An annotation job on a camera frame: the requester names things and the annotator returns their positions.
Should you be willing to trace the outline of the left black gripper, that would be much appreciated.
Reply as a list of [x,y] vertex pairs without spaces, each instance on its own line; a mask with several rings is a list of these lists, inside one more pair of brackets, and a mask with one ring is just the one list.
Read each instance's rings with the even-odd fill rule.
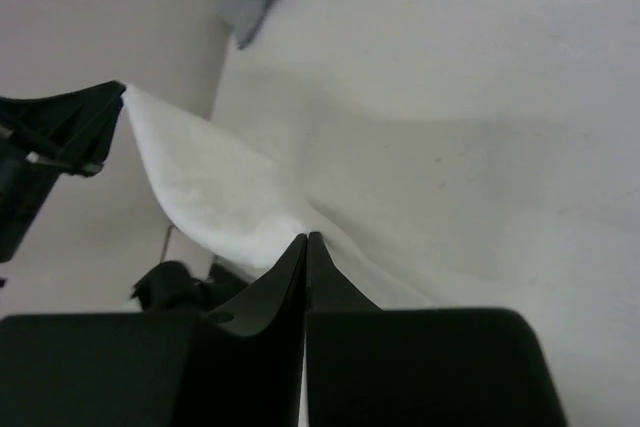
[[38,99],[1,99],[1,261],[10,261],[55,185],[55,169],[104,167],[125,85],[108,81]]

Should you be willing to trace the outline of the white tank top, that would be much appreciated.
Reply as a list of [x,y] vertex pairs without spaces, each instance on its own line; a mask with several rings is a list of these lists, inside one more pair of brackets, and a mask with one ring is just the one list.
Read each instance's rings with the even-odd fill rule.
[[186,237],[246,281],[299,234],[318,231],[342,272],[390,309],[445,301],[385,272],[303,196],[291,171],[230,132],[129,84],[122,96],[153,193]]

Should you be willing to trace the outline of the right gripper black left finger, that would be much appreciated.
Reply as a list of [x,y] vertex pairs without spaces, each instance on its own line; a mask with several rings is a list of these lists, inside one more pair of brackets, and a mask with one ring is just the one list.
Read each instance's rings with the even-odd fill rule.
[[1,323],[5,426],[294,426],[306,239],[212,311],[18,315]]

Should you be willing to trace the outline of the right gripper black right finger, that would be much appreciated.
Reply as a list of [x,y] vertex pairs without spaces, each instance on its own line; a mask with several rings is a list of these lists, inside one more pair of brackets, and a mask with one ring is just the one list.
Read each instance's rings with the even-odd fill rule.
[[384,310],[312,233],[306,254],[313,426],[563,426],[538,338],[503,308]]

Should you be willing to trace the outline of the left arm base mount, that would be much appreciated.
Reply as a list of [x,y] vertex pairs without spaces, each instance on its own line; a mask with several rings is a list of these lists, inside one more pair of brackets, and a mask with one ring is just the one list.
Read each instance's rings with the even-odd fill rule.
[[134,284],[127,306],[141,312],[209,312],[231,300],[251,282],[239,267],[170,226],[160,263]]

